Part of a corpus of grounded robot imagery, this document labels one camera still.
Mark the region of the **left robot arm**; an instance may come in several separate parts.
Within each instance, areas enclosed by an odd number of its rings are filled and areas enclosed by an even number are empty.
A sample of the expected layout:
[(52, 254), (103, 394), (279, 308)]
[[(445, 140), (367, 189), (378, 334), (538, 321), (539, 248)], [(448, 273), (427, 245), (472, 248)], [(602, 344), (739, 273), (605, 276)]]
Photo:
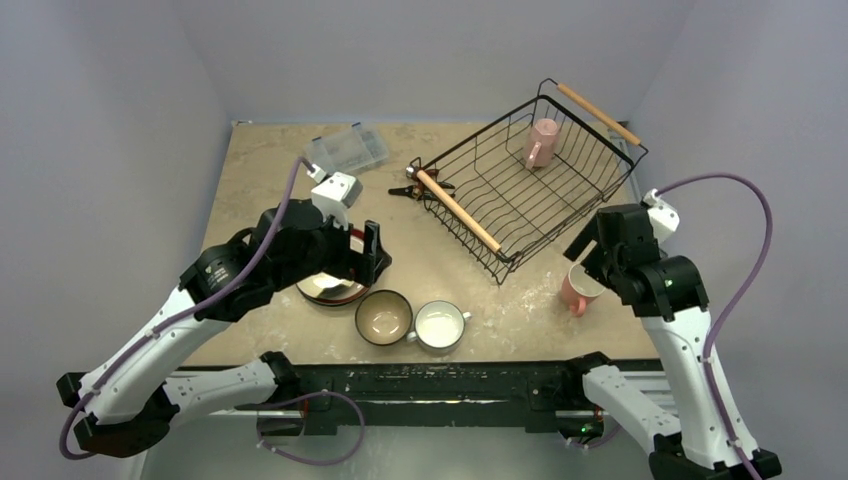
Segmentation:
[(135, 456), (179, 424), (241, 406), (284, 409), (309, 400), (290, 360), (270, 351), (228, 370), (181, 377), (198, 348), (319, 273), (374, 284), (391, 265), (380, 226), (356, 229), (345, 208), (290, 200), (253, 227), (204, 250), (180, 276), (154, 317), (103, 365), (57, 383), (70, 408), (59, 439), (69, 460)]

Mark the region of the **light pink faceted mug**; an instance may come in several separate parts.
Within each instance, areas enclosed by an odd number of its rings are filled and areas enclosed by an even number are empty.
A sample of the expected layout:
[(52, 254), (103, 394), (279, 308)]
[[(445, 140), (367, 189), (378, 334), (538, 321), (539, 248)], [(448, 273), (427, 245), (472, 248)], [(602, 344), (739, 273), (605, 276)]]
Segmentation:
[(523, 159), (527, 169), (545, 168), (554, 159), (560, 125), (553, 119), (536, 120), (525, 142)]

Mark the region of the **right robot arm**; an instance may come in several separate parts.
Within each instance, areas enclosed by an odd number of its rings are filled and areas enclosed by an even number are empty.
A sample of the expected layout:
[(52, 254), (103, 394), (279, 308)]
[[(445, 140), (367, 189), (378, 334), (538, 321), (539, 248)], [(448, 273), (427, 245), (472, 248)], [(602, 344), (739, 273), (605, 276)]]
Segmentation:
[(608, 361), (564, 376), (561, 392), (576, 407), (607, 411), (646, 452), (656, 479), (770, 479), (779, 457), (761, 448), (742, 420), (714, 345), (709, 300), (699, 270), (669, 257), (660, 237), (679, 220), (666, 206), (599, 209), (564, 255), (614, 292), (641, 320), (660, 357), (677, 408), (669, 414)]

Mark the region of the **salmon pink mug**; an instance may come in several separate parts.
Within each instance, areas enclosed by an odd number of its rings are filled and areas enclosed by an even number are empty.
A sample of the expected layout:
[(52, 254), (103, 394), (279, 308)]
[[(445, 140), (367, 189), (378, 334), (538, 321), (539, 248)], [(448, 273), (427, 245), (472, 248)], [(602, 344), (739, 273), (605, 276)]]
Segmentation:
[(606, 291), (580, 264), (573, 264), (563, 280), (560, 295), (575, 317), (582, 317), (587, 307)]

